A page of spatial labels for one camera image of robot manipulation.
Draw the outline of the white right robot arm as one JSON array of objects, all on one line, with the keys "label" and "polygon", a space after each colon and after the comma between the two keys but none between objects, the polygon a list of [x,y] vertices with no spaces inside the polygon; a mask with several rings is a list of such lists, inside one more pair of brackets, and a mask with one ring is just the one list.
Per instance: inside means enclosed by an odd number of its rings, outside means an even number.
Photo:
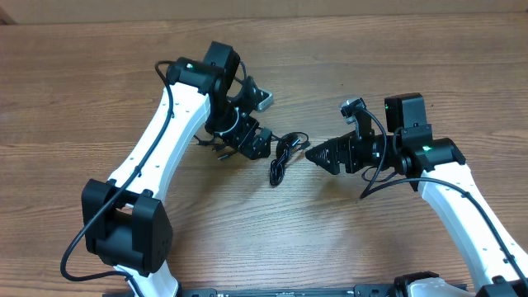
[{"label": "white right robot arm", "polygon": [[465,156],[449,138],[434,139],[419,93],[387,97],[386,125],[362,98],[340,112],[355,129],[308,150],[305,157],[332,175],[374,169],[361,198],[408,184],[436,212],[460,251],[477,296],[525,296],[527,253],[504,228],[475,184]]}]

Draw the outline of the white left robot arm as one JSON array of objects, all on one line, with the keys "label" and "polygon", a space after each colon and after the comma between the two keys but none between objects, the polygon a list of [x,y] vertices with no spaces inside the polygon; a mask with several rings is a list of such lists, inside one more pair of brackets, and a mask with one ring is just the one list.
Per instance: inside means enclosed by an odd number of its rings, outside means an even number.
[{"label": "white left robot arm", "polygon": [[127,159],[107,181],[89,180],[82,191],[87,250],[112,276],[122,276],[132,296],[179,296],[182,289],[167,257],[172,226],[164,208],[172,177],[196,132],[204,128],[216,149],[230,147],[251,160],[271,153],[271,131],[252,111],[273,102],[270,92],[246,76],[235,97],[228,91],[243,67],[232,46],[212,42],[201,61],[167,61],[158,109]]}]

